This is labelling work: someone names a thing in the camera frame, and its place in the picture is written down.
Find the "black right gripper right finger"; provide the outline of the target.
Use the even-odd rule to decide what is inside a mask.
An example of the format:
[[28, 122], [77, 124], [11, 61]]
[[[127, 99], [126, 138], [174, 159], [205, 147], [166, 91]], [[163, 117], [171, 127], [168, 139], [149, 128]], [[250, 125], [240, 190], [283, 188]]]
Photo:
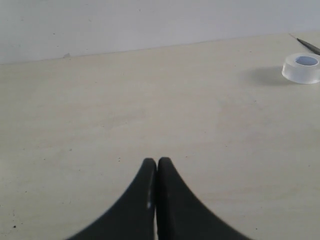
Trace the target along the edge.
[[211, 212], [189, 189], [172, 160], [162, 157], [156, 175], [159, 240], [248, 240]]

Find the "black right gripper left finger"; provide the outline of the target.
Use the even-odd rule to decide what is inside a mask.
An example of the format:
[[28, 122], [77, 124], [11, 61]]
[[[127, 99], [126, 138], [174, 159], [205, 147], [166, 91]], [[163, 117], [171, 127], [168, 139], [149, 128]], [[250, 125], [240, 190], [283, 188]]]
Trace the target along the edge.
[[122, 196], [102, 216], [70, 240], [153, 240], [157, 165], [142, 161]]

